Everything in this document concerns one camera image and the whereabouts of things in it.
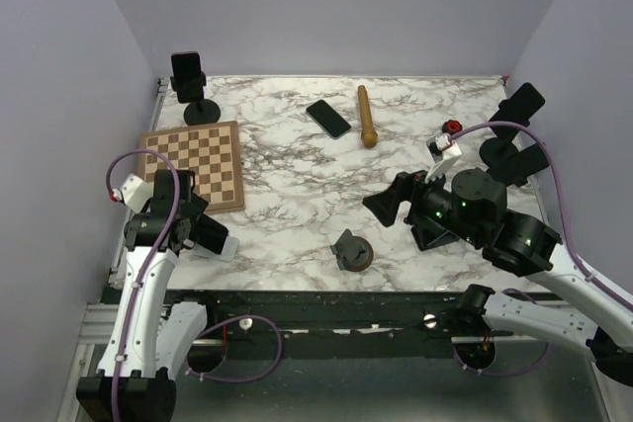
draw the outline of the black smartphone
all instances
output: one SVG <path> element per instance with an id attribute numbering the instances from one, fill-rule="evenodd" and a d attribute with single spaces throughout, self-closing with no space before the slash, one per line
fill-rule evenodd
<path id="1" fill-rule="evenodd" d="M 197 51 L 173 53 L 171 68 L 174 71 L 179 103 L 195 103 L 205 98 L 200 54 Z"/>
<path id="2" fill-rule="evenodd" d="M 349 122 L 323 99 L 308 106 L 306 112 L 332 138 L 339 138 L 352 128 Z"/>

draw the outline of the rolling pin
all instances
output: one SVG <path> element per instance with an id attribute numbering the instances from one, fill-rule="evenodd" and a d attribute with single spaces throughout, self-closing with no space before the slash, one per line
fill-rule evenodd
<path id="1" fill-rule="evenodd" d="M 365 86 L 358 87 L 358 106 L 360 108 L 361 123 L 360 139 L 365 147 L 375 147 L 376 142 L 378 142 L 378 134 L 372 122 L 372 112 L 369 110 L 369 98 L 367 97 Z"/>

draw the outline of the chessboard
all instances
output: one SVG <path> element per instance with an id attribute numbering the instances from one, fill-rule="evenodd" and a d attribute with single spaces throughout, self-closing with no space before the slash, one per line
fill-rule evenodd
<path id="1" fill-rule="evenodd" d="M 244 209 L 237 122 L 144 133 L 140 148 L 166 155 L 176 169 L 193 170 L 194 192 L 209 202 L 206 214 Z M 156 170 L 166 168 L 154 155 L 144 154 L 140 156 L 137 174 L 152 183 Z"/>

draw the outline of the marble surface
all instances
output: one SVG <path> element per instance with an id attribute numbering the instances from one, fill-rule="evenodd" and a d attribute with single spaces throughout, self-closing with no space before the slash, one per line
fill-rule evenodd
<path id="1" fill-rule="evenodd" d="M 367 87 L 378 145 L 360 141 L 356 89 Z M 385 228 L 361 205 L 401 171 L 428 168 L 425 141 L 448 119 L 483 122 L 505 98 L 500 78 L 209 78 L 205 97 L 222 121 L 239 122 L 245 211 L 214 216 L 239 239 L 230 263 L 182 253 L 170 289 L 284 291 L 462 291 L 470 284 L 538 290 L 495 269 L 466 243 L 419 252 L 399 219 Z M 333 140 L 305 109 L 326 99 L 352 125 Z M 184 106 L 167 93 L 158 129 L 184 126 Z M 477 150 L 490 132 L 460 140 L 459 170 L 482 166 Z M 508 206 L 540 216 L 533 190 L 508 189 Z M 341 272 L 329 249 L 349 228 L 373 246 L 362 273 Z"/>

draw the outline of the light purple wall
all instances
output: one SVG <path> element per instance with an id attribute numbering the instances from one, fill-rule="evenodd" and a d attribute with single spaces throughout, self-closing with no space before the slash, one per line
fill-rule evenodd
<path id="1" fill-rule="evenodd" d="M 209 74 L 506 74 L 552 0 L 117 0 L 149 64 Z"/>
<path id="2" fill-rule="evenodd" d="M 51 421 L 123 219 L 106 167 L 147 127 L 156 88 L 114 0 L 0 11 L 0 420 Z"/>
<path id="3" fill-rule="evenodd" d="M 532 128 L 562 171 L 580 252 L 633 293 L 633 0 L 555 0 L 512 73 L 513 89 L 523 81 L 547 100 Z M 551 175 L 541 175 L 559 226 Z M 622 393 L 633 415 L 633 391 Z"/>

